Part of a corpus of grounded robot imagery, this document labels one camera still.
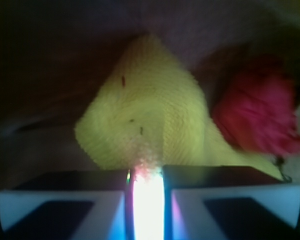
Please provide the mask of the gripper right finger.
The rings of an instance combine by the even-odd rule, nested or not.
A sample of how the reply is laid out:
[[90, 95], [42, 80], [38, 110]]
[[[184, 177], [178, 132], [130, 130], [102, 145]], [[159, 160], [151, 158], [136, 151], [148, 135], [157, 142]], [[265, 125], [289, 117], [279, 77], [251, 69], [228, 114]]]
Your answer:
[[246, 166], [163, 167], [166, 240], [300, 240], [300, 185]]

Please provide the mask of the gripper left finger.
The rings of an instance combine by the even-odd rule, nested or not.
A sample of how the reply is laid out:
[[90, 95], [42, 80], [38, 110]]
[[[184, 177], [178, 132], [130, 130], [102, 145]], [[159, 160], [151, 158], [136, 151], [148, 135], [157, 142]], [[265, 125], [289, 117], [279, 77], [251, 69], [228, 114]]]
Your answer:
[[0, 190], [6, 240], [132, 240], [131, 172], [49, 172]]

